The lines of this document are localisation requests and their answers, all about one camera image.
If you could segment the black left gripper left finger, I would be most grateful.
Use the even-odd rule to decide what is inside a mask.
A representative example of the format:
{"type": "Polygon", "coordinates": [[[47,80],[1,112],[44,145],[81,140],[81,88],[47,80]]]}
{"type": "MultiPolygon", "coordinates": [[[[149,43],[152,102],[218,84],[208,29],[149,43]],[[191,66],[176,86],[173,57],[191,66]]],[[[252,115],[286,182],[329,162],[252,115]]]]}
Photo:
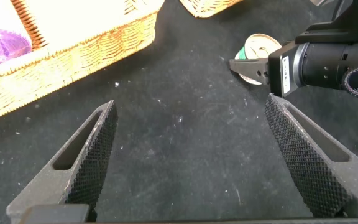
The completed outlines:
{"type": "Polygon", "coordinates": [[[103,188],[118,121],[113,100],[97,107],[7,206],[18,222],[35,205],[66,203],[95,209],[103,188]]]}

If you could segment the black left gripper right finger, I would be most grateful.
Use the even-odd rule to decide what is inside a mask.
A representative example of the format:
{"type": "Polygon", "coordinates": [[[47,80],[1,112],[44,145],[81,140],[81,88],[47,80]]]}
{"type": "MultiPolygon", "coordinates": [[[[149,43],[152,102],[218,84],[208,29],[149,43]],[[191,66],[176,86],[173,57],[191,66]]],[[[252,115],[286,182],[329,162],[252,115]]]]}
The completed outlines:
{"type": "Polygon", "coordinates": [[[269,94],[265,116],[312,214],[358,218],[358,157],[281,97],[269,94]]]}

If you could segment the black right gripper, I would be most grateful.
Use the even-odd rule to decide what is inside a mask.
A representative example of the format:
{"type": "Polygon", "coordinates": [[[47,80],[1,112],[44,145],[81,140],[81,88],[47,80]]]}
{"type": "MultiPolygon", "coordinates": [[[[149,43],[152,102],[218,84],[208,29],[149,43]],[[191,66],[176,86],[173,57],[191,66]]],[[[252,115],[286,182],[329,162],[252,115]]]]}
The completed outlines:
{"type": "Polygon", "coordinates": [[[246,78],[253,85],[268,85],[270,91],[285,98],[300,87],[306,44],[289,42],[269,55],[269,58],[230,59],[229,67],[233,72],[246,78]]]}

